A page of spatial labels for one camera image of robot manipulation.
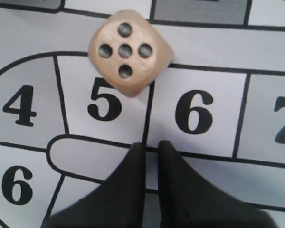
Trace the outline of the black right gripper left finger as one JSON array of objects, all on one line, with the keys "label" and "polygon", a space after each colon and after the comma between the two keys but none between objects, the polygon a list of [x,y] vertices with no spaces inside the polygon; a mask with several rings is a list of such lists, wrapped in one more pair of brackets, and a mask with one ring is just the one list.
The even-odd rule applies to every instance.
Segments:
[{"label": "black right gripper left finger", "polygon": [[50,216],[48,228],[140,228],[146,190],[146,154],[134,143],[115,171],[93,192]]}]

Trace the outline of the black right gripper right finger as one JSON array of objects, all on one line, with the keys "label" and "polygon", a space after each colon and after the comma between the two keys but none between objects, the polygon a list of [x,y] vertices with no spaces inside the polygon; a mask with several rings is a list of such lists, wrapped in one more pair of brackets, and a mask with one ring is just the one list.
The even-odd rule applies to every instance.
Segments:
[{"label": "black right gripper right finger", "polygon": [[208,182],[170,141],[158,145],[162,228],[275,228],[271,216]]}]

